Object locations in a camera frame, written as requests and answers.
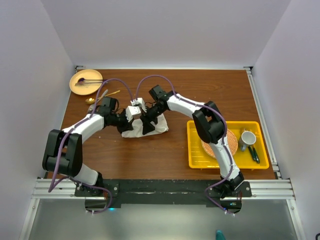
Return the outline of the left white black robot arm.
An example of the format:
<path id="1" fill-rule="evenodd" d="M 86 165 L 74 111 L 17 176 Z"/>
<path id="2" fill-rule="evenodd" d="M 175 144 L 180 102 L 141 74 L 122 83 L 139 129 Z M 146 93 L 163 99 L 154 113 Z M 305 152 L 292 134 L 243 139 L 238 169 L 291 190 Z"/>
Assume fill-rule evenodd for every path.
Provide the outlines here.
<path id="1" fill-rule="evenodd" d="M 79 122 L 49 132 L 42 160 L 42 168 L 53 173 L 49 192 L 59 184 L 58 174 L 85 186 L 92 196 L 104 191 L 102 174 L 83 163 L 83 143 L 108 126 L 116 127 L 119 133 L 133 129 L 134 114 L 139 114 L 140 110 L 128 106 L 118 113 L 118 105 L 117 99 L 103 97 L 101 104 L 94 104 Z"/>

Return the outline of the white cloth napkin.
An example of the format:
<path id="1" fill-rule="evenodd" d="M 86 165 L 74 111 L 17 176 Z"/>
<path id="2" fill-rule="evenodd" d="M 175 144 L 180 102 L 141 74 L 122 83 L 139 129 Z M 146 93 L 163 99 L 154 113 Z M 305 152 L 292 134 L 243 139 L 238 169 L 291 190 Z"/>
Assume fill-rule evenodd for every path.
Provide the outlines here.
<path id="1" fill-rule="evenodd" d="M 143 134 L 143 123 L 140 119 L 135 119 L 132 123 L 133 130 L 127 130 L 121 133 L 123 138 L 142 138 L 152 135 L 165 133 L 169 130 L 164 114 L 157 117 L 158 123 L 152 124 L 155 129 L 147 134 Z"/>

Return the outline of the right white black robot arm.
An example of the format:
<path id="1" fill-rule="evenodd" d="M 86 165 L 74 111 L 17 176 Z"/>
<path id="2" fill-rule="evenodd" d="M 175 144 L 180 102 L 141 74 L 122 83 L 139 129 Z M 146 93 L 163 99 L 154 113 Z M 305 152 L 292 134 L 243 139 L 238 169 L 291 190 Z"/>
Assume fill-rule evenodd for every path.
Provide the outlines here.
<path id="1" fill-rule="evenodd" d="M 146 135 L 155 130 L 157 117 L 165 111 L 181 113 L 193 119 L 199 138 L 209 144 L 218 162 L 223 192 L 230 197 L 241 190 L 244 176 L 235 163 L 227 138 L 227 123 L 222 117 L 216 104 L 197 102 L 182 95 L 164 91 L 156 85 L 149 91 L 154 100 L 152 107 L 147 107 L 141 115 L 142 134 Z"/>

